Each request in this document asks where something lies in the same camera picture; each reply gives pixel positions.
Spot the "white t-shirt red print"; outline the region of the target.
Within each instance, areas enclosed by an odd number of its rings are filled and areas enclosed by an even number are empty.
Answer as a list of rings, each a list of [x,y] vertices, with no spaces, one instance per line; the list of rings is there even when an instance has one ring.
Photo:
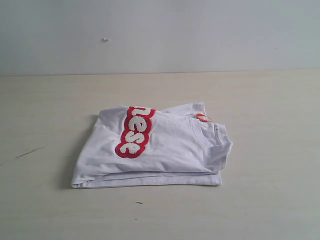
[[[201,122],[198,113],[206,115],[202,102],[102,110],[77,159],[72,187],[219,186],[233,144],[224,125]]]

